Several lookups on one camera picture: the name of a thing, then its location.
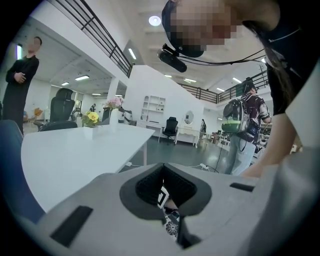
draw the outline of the black slot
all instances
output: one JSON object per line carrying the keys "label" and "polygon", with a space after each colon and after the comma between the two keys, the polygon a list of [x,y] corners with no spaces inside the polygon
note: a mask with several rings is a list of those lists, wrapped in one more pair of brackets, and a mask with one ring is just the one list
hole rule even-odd
{"label": "black slot", "polygon": [[93,209],[90,207],[78,206],[50,237],[68,248],[82,226],[86,223],[92,211]]}
{"label": "black slot", "polygon": [[240,183],[232,183],[230,187],[237,190],[247,191],[247,192],[252,192],[255,188],[254,186],[240,184]]}

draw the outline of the flowers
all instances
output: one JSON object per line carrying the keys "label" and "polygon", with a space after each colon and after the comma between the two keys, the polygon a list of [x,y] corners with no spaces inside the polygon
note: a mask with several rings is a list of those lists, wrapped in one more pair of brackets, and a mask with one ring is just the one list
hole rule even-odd
{"label": "flowers", "polygon": [[82,123],[87,127],[93,128],[99,124],[99,115],[96,112],[87,111],[81,118]]}
{"label": "flowers", "polygon": [[107,108],[112,109],[112,110],[114,110],[114,109],[120,109],[121,106],[122,106],[122,103],[124,103],[124,101],[125,101],[125,100],[124,100],[124,98],[122,98],[122,97],[114,97],[114,98],[108,100],[108,101],[106,102],[105,106],[106,106]]}

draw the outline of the patterned shirt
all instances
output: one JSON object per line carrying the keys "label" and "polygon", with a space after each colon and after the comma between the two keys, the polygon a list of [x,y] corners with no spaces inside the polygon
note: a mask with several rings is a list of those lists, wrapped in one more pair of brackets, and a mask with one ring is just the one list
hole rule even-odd
{"label": "patterned shirt", "polygon": [[241,99],[246,101],[246,109],[250,118],[250,123],[256,123],[259,127],[259,130],[255,136],[252,136],[247,132],[238,133],[237,136],[249,143],[257,145],[261,127],[261,119],[265,120],[270,117],[268,107],[263,98],[253,95],[250,92],[243,95]]}

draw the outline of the round mirror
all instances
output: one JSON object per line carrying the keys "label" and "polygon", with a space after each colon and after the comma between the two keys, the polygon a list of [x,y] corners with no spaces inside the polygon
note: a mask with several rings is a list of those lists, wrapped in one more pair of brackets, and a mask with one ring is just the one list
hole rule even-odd
{"label": "round mirror", "polygon": [[192,111],[189,110],[189,111],[185,114],[184,122],[185,122],[187,125],[190,125],[193,121],[194,121],[194,114],[192,113]]}

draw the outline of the flower vase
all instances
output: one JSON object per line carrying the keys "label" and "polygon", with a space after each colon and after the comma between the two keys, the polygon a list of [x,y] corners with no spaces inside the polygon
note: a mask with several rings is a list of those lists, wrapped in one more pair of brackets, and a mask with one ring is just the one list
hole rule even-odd
{"label": "flower vase", "polygon": [[109,123],[112,133],[115,133],[117,131],[118,122],[119,122],[119,109],[115,108],[111,111],[110,123]]}

